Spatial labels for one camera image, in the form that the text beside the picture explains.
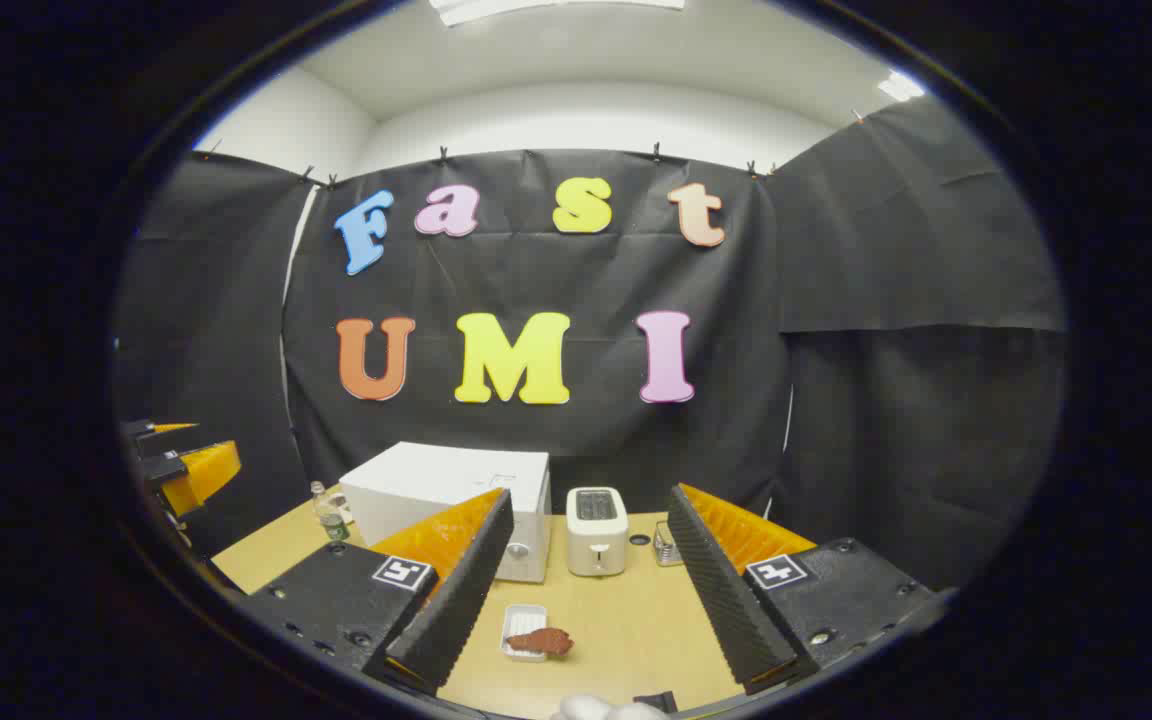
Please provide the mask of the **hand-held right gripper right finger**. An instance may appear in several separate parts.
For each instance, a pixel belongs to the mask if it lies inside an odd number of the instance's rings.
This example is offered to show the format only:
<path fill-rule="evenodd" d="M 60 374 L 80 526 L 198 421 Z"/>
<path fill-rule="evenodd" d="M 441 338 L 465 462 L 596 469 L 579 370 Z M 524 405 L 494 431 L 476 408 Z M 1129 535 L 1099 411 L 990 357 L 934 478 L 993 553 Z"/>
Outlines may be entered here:
<path fill-rule="evenodd" d="M 859 539 L 809 541 L 687 484 L 670 488 L 667 511 L 673 547 L 748 694 L 859 655 L 934 598 Z"/>

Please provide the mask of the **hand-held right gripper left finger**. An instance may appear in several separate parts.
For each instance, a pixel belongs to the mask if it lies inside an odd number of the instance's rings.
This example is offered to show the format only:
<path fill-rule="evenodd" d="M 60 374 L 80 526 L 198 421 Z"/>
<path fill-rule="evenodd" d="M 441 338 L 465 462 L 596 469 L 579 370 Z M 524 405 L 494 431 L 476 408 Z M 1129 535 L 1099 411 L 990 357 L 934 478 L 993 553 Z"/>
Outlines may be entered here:
<path fill-rule="evenodd" d="M 325 544 L 242 605 L 332 669 L 435 694 L 467 646 L 513 529 L 511 492 L 488 488 L 374 547 Z"/>

